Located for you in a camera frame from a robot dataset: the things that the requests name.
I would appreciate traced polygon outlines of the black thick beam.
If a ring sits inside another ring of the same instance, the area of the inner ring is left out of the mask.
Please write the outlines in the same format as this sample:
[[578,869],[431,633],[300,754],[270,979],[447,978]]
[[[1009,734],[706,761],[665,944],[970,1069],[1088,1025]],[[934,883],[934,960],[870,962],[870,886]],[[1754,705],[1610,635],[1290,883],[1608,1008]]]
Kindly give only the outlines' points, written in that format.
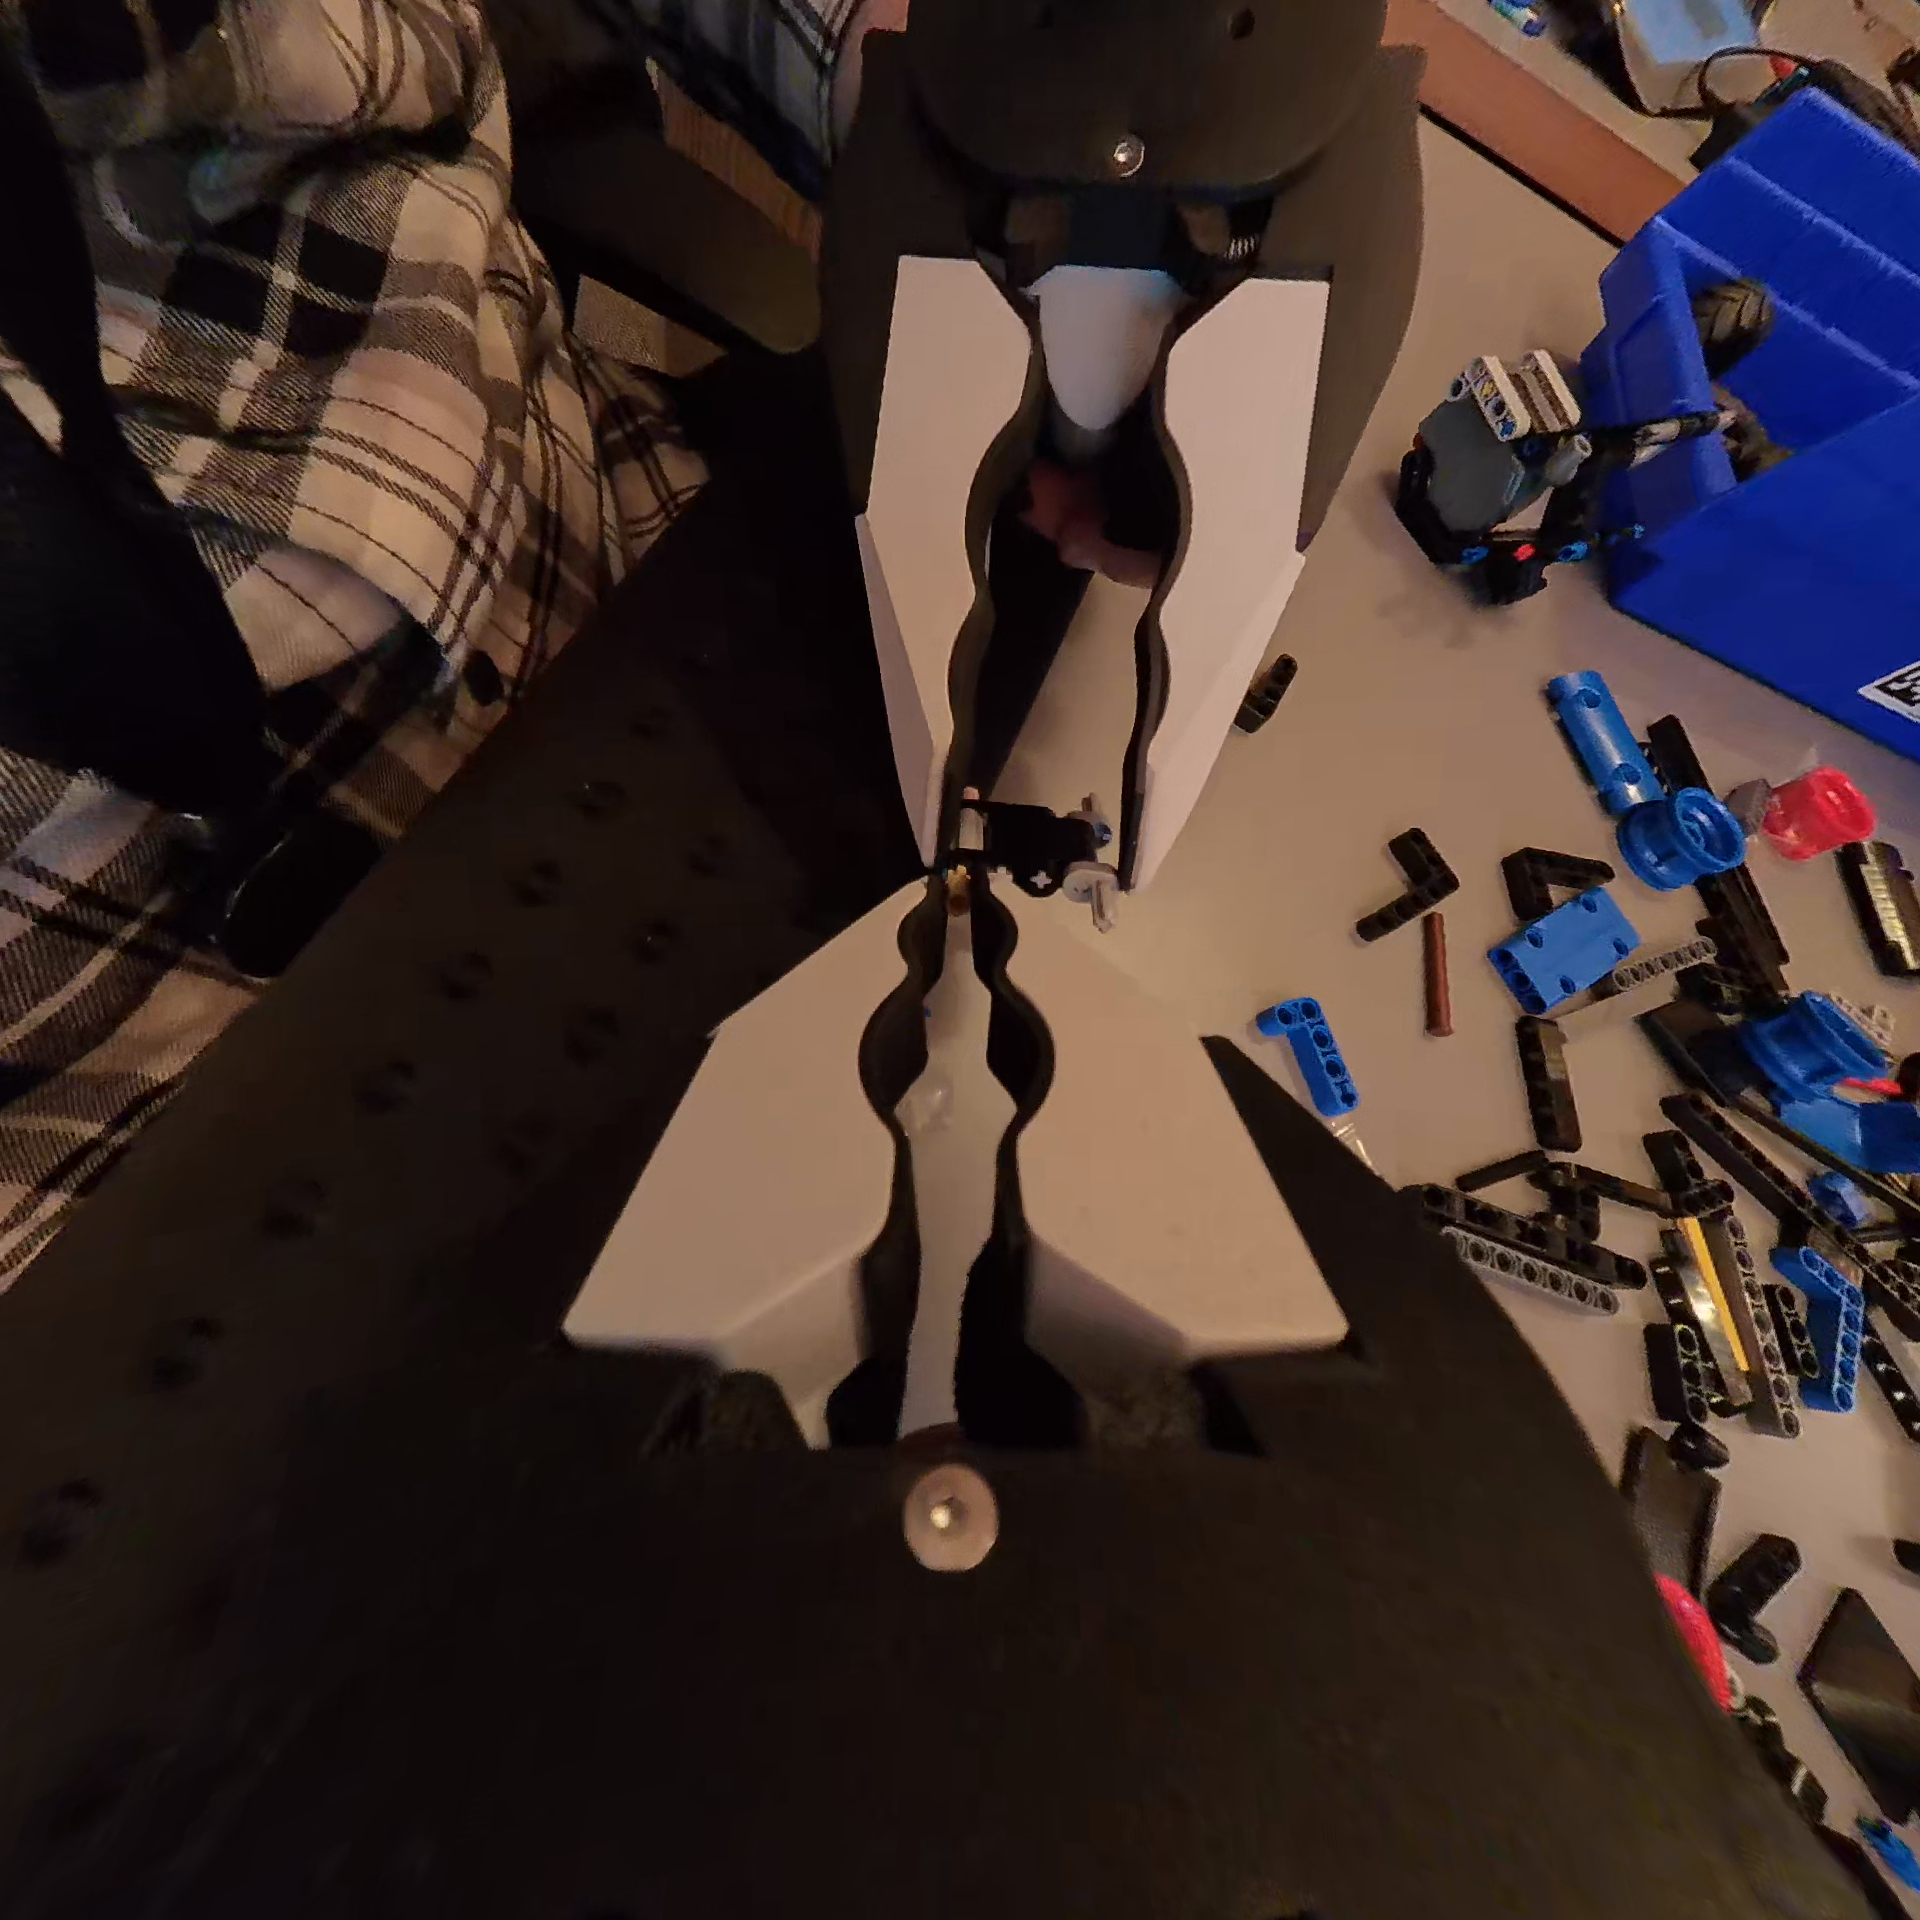
[[1661,1321],[1640,1329],[1647,1395],[1660,1422],[1703,1426],[1712,1417],[1708,1359],[1692,1326]]

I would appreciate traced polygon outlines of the red wheel rim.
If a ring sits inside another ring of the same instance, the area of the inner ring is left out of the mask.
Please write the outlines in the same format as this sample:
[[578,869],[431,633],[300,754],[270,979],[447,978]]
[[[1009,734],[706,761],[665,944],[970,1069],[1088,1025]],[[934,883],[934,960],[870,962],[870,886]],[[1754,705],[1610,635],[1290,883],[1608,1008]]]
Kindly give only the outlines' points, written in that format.
[[1653,1587],[1660,1595],[1668,1621],[1681,1641],[1687,1657],[1717,1707],[1734,1714],[1742,1702],[1740,1683],[1726,1661],[1726,1648],[1708,1606],[1688,1586],[1671,1574],[1655,1574]]
[[1840,847],[1870,843],[1878,834],[1878,814],[1849,775],[1815,766],[1766,791],[1759,834],[1775,854],[1809,861]]

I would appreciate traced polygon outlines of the grey desk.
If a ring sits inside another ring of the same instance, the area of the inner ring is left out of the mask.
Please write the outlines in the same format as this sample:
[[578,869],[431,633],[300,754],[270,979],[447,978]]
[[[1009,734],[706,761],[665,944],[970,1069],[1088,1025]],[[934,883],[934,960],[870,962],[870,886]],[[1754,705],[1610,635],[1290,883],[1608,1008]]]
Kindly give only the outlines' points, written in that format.
[[[1330,1683],[1332,1726],[1287,1847],[1276,1915],[1800,1915],[1854,1905],[1674,1645],[1615,1475],[1649,1422],[1632,1296],[1613,1323],[1487,1287],[1402,1233],[1401,1186],[1447,1184],[1528,1138],[1513,1002],[1486,949],[1513,927],[1502,854],[1608,854],[1543,702],[1594,667],[1625,714],[1673,713],[1710,778],[1841,767],[1916,857],[1916,763],[1613,613],[1584,567],[1479,610],[1390,510],[1412,425],[1479,351],[1581,347],[1610,248],[1474,145],[1420,120],[1423,272],[1407,336],[1268,654],[1301,675],[1217,758],[1158,877],[1096,939],[1190,1029],[1295,1088],[1248,1017],[1326,1000],[1377,1173],[1279,1126],[1287,1191],[1367,1296],[1356,1354],[1282,1367],[1256,1432],[1311,1514],[1279,1536],[1294,1599],[1327,1550],[1330,1613],[1285,1621],[1289,1702]],[[1362,944],[1401,889],[1384,843],[1423,826],[1458,875],[1453,1035],[1423,1033],[1421,920]]]

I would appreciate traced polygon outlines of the blue short liftarm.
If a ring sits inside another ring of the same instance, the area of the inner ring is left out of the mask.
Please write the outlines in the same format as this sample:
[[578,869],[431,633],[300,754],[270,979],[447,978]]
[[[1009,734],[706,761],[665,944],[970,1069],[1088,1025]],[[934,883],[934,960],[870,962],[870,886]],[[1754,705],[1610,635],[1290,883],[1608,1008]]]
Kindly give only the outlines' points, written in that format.
[[1324,1119],[1344,1119],[1357,1110],[1360,1093],[1353,1069],[1319,999],[1272,1000],[1255,1015],[1255,1031],[1287,1047],[1302,1090]]

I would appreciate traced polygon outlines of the black short liftarm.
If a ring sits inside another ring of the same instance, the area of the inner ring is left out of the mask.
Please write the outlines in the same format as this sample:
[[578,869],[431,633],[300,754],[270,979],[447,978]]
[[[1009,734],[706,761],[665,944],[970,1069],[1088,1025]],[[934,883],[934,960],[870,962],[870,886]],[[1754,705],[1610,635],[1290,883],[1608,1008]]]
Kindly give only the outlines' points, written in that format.
[[1561,904],[1561,896],[1584,896],[1615,880],[1615,869],[1604,859],[1546,847],[1517,847],[1498,866],[1520,926],[1545,918]]

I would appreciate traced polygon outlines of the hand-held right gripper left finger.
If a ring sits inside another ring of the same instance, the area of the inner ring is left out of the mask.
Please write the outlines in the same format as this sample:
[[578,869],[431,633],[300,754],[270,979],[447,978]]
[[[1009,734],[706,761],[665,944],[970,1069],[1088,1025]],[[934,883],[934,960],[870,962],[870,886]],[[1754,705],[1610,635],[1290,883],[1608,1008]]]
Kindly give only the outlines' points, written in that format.
[[946,926],[944,883],[912,880],[713,1029],[566,1306],[572,1346],[768,1376],[836,1447],[898,1438],[920,1302],[900,1106]]

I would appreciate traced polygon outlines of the light grey long beam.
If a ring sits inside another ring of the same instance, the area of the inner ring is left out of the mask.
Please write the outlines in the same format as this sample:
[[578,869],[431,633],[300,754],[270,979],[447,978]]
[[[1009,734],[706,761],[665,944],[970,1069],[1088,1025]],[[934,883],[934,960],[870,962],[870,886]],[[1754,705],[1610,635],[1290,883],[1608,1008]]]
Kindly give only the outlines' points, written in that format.
[[1591,985],[1591,993],[1594,1000],[1629,993],[1687,968],[1708,966],[1717,962],[1717,954],[1719,949],[1710,934],[1695,934],[1688,941],[1660,951],[1638,951],[1599,974]]

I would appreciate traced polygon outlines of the blue wheel rim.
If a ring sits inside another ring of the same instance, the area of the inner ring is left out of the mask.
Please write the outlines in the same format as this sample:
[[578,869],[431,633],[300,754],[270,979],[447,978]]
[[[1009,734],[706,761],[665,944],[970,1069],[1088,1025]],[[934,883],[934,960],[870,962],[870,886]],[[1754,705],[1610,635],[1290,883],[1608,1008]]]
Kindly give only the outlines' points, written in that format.
[[1800,992],[1774,1011],[1744,1015],[1728,1033],[1728,1088],[1734,1104],[1764,1106],[1774,1118],[1854,1109],[1852,1082],[1878,1082],[1889,1056],[1870,1025],[1833,997]]
[[1673,893],[1746,859],[1742,819],[1704,786],[1679,786],[1629,806],[1615,822],[1615,850],[1634,880]]

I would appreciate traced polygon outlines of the black and grey brick assembly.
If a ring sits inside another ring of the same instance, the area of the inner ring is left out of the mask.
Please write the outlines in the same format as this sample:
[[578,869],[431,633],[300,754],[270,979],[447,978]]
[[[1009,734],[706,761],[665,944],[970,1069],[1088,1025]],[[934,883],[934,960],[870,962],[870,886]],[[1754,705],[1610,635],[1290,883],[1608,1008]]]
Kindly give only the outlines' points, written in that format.
[[1084,904],[1096,931],[1117,920],[1117,835],[1095,795],[1069,810],[1032,801],[988,799],[962,791],[954,830],[937,873],[948,889],[973,873],[1001,873],[1028,898]]

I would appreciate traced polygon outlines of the dark grey long beam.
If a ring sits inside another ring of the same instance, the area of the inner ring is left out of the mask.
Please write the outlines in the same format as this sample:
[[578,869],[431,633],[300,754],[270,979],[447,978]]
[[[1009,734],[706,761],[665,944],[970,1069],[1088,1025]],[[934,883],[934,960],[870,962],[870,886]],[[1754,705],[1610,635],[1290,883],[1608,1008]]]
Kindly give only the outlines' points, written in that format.
[[1594,1319],[1610,1319],[1621,1312],[1618,1294],[1610,1287],[1585,1279],[1559,1261],[1514,1249],[1450,1222],[1437,1231],[1453,1254],[1486,1281]]

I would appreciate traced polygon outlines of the black square panel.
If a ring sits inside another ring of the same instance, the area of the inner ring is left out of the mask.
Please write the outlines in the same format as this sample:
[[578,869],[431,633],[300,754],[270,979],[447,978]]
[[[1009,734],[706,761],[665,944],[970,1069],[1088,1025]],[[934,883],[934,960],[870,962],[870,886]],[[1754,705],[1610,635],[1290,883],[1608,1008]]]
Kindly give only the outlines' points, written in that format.
[[1916,1821],[1917,1675],[1861,1591],[1837,1591],[1796,1682],[1878,1814]]

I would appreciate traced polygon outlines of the black rectangular panel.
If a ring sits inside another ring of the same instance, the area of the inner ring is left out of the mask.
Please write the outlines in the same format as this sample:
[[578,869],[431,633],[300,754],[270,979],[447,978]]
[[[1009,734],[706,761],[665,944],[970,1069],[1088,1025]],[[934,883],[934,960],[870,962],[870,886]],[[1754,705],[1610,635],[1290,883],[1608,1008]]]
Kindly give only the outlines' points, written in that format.
[[1535,1144],[1546,1153],[1572,1157],[1581,1147],[1581,1123],[1561,1023],[1543,1015],[1521,1015],[1514,1022],[1514,1043]]

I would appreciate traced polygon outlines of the blue rounded panel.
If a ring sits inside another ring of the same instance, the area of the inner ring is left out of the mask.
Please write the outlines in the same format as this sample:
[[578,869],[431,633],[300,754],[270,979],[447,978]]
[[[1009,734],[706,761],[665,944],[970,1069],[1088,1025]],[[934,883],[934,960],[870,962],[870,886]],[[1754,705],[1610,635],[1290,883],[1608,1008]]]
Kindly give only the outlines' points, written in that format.
[[1610,815],[1665,799],[1665,787],[1618,709],[1606,678],[1593,669],[1554,675],[1543,696],[1598,803]]

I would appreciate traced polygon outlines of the dark grey beam with holes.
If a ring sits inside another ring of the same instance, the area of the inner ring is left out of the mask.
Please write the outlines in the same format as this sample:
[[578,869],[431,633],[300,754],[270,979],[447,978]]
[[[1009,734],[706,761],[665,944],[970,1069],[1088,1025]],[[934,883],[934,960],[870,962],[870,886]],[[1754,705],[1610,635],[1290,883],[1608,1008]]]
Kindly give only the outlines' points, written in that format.
[[1802,1432],[1799,1400],[1744,1222],[1732,1209],[1704,1213],[1703,1221],[1719,1225],[1724,1243],[1732,1254],[1734,1281],[1744,1296],[1742,1319],[1746,1321],[1749,1354],[1758,1365],[1754,1376],[1742,1381],[1746,1389],[1744,1417],[1758,1432],[1793,1441]]

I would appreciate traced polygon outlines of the black and blue model chassis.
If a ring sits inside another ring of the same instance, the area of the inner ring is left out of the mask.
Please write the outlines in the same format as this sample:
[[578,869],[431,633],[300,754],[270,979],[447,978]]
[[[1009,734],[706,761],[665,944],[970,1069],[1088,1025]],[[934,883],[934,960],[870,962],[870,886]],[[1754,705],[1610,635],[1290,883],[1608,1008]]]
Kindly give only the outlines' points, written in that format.
[[1399,522],[1430,563],[1486,607],[1513,607],[1577,563],[1646,537],[1637,518],[1604,518],[1618,475],[1668,448],[1740,435],[1746,408],[1717,401],[1628,423],[1585,418],[1561,354],[1480,354],[1449,384],[1399,469]]

